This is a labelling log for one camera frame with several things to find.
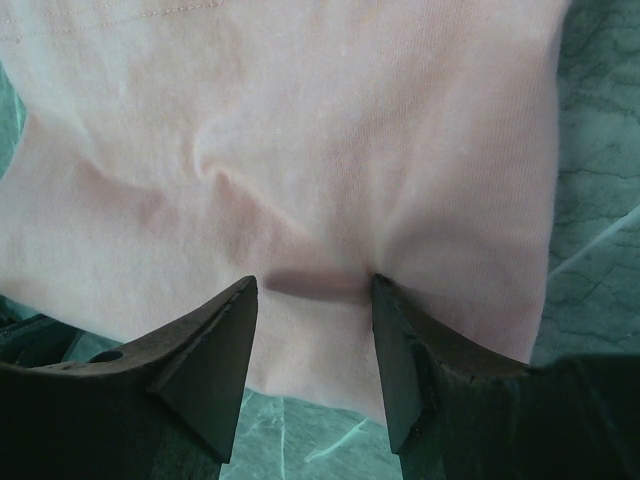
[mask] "green marble surface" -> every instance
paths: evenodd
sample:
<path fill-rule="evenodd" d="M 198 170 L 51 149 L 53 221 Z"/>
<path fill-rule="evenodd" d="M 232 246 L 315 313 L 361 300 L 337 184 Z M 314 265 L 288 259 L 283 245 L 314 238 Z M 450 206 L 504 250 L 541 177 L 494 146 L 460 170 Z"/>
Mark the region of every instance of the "green marble surface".
<path fill-rule="evenodd" d="M 577 352 L 640 354 L 640 2 L 574 0 L 558 81 L 560 172 L 533 363 Z M 0 175 L 24 119 L 0 75 Z M 114 345 L 87 334 L 74 358 Z M 393 480 L 399 465 L 385 429 L 360 415 L 247 390 L 221 478 Z"/>

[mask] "screw hole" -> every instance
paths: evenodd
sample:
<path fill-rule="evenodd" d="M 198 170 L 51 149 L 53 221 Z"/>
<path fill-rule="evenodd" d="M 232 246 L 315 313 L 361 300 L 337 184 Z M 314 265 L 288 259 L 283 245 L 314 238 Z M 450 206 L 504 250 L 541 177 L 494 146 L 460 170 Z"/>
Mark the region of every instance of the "screw hole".
<path fill-rule="evenodd" d="M 93 357 L 87 363 L 105 363 L 105 362 L 113 362 L 114 360 L 118 360 L 123 357 L 123 353 L 117 350 L 108 350 L 106 352 L 99 353 L 95 357 Z"/>

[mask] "pink garment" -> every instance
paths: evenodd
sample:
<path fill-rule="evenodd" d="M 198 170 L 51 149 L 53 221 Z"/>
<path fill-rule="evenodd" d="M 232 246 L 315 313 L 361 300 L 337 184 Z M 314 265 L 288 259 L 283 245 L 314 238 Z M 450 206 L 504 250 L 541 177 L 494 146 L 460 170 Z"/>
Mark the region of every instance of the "pink garment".
<path fill-rule="evenodd" d="M 379 272 L 527 361 L 569 0 L 0 0 L 0 293 L 127 342 L 256 275 L 247 386 L 385 423 Z"/>

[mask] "pink fabric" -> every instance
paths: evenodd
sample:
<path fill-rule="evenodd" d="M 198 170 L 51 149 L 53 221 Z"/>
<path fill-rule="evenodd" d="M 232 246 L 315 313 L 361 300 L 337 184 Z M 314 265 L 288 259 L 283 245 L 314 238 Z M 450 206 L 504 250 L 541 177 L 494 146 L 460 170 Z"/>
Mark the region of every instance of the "pink fabric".
<path fill-rule="evenodd" d="M 0 293 L 123 342 L 244 275 L 247 386 L 385 423 L 380 272 L 527 361 L 569 0 L 0 0 Z"/>

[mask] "stitching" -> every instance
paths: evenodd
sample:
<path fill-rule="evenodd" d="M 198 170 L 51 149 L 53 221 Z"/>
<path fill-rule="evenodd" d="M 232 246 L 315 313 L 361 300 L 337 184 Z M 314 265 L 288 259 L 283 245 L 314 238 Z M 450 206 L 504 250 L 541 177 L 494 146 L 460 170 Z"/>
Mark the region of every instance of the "stitching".
<path fill-rule="evenodd" d="M 153 12 L 146 12 L 146 13 L 141 13 L 141 14 L 135 15 L 133 17 L 127 18 L 125 20 L 119 20 L 117 22 L 101 23 L 100 25 L 94 25 L 92 27 L 67 29 L 67 30 L 51 30 L 51 31 L 46 31 L 46 32 L 33 32 L 33 33 L 29 33 L 27 35 L 20 35 L 20 36 L 0 37 L 0 42 L 15 42 L 15 43 L 19 43 L 24 38 L 36 37 L 36 36 L 40 36 L 40 35 L 64 35 L 64 34 L 69 34 L 69 33 L 87 32 L 87 31 L 90 31 L 90 30 L 97 30 L 97 29 L 100 29 L 100 28 L 112 27 L 114 25 L 119 25 L 119 24 L 122 24 L 122 23 L 133 22 L 135 20 L 141 20 L 143 18 L 164 17 L 164 16 L 170 15 L 172 13 L 187 12 L 187 11 L 191 11 L 191 10 L 198 10 L 198 9 L 201 9 L 201 8 L 220 7 L 220 6 L 224 5 L 224 2 L 225 2 L 225 0 L 220 0 L 220 1 L 215 2 L 215 3 L 205 3 L 203 5 L 194 5 L 192 7 L 180 7 L 180 8 L 174 8 L 172 10 L 158 10 L 158 11 L 153 11 Z"/>
<path fill-rule="evenodd" d="M 116 5 L 122 5 L 123 3 L 127 3 L 129 0 L 120 0 L 119 2 L 112 2 L 112 3 L 107 3 L 104 5 L 97 5 L 95 7 L 91 7 L 91 8 L 82 8 L 80 10 L 75 10 L 72 12 L 57 12 L 57 13 L 43 13 L 41 15 L 36 15 L 34 17 L 25 17 L 25 18 L 18 18 L 15 20 L 3 20 L 1 23 L 18 23 L 18 22 L 24 22 L 26 20 L 35 20 L 36 18 L 51 18 L 51 17 L 62 17 L 65 15 L 78 15 L 80 13 L 84 13 L 84 12 L 92 12 L 95 10 L 101 10 L 101 9 L 105 9 L 105 8 L 109 8 L 109 7 L 115 7 Z"/>

